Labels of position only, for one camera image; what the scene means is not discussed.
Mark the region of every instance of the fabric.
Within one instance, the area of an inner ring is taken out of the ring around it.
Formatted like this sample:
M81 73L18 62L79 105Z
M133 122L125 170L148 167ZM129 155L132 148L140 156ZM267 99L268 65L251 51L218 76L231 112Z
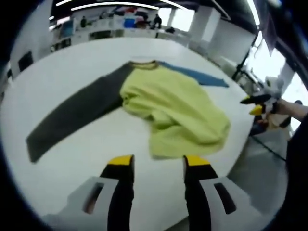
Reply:
M119 91L133 67L125 64L100 77L55 108L27 137L31 162L51 147L106 113L121 107Z
M190 69L183 68L183 67L174 66L174 65L171 65L165 62L159 62L159 64L164 67L167 67L170 70L178 71L184 75L192 77L195 80L197 80L198 83L201 85L217 86L217 87L225 87L225 88L229 87L229 85L223 79L216 78L216 77L210 76L205 73L201 73L201 72L190 70Z
M151 121L151 154L182 157L221 149L230 129L226 115L196 80L152 65L135 65L120 91L127 112Z

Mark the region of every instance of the dark gray sleeve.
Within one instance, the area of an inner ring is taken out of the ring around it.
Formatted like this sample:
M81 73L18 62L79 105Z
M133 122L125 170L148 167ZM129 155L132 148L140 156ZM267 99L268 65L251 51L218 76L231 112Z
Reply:
M122 105L120 89L133 67L125 64L100 77L57 106L26 139L31 162L55 144Z

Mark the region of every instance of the white table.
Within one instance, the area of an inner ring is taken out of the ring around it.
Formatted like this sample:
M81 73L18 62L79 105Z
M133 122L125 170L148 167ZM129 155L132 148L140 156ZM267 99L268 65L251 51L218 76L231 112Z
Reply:
M181 159L152 160L149 128L118 109L75 132L50 149L37 164L28 159L25 139L58 104L123 63L152 59L223 78L229 88L203 87L231 121L225 147L207 156L219 176L236 162L251 128L252 106L239 104L242 89L200 55L170 40L111 38L60 50L31 65L6 92L0 126L5 154L17 186L39 215L59 212L67 196L111 158L134 154L135 198L130 227L164 230L187 213Z

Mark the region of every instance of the blue sleeve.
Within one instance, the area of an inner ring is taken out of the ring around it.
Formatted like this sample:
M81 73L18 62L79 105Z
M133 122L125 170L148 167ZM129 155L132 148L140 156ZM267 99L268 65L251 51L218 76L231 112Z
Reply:
M216 78L202 72L190 70L179 66L173 66L165 62L159 62L159 64L170 70L177 71L186 76L194 78L195 80L198 81L200 85L225 87L225 88L229 87L229 85L223 79Z

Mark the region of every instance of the ceiling light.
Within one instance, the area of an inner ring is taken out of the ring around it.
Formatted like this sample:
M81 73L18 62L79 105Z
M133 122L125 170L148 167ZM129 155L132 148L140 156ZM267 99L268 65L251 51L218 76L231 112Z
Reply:
M52 25L52 26L49 27L49 31L52 31L55 28L56 28L56 25Z
M257 12L256 6L255 6L253 0L247 0L247 3L249 5L251 13L252 13L252 15L254 17L255 24L257 26L260 25L260 19L259 19L258 12Z
M164 2L164 3L167 3L167 4L170 4L170 5L172 5L172 6L178 7L178 8L180 8L180 9L182 9L182 10L187 10L186 7L183 7L183 6L181 6L181 5L178 5L178 4L176 4L176 3L174 3L174 2L171 2L171 1L168 1L168 0L158 0L158 1L162 1L162 2Z
M94 6L108 6L108 5L127 5L127 6L139 6L139 7L144 7L144 8L150 8L153 10L159 9L156 6L150 6L150 5L145 5L145 4L114 1L114 2L102 2L102 3L94 3L94 4L84 5L84 6L78 6L78 7L72 8L71 11L76 11L76 10L80 10L80 9L84 9L88 7L94 7Z
M64 1L58 2L56 4L56 6L61 6L61 5L66 4L66 3L70 2L70 1L74 1L74 0L64 0Z
M57 20L57 25L63 24L63 23L65 23L65 22L69 21L69 20L71 20L71 17L70 17L70 16L65 17L65 18L61 18L61 19Z
M61 1L61 2L57 3L56 6L61 6L61 5L66 4L66 3L70 2L70 1L74 1L74 0L64 0L64 1ZM167 3L167 4L170 4L172 6L178 7L180 9L182 9L182 10L187 10L187 8L185 8L185 7L181 6L181 5L178 5L178 4L174 3L174 2L171 2L169 0L158 0L158 1L162 1L164 3ZM109 3L109 4L106 4L106 5L116 5L115 2L104 2L104 3ZM117 4L117 5L128 5L128 4L133 5L134 3L132 3L132 2L121 2L121 4Z

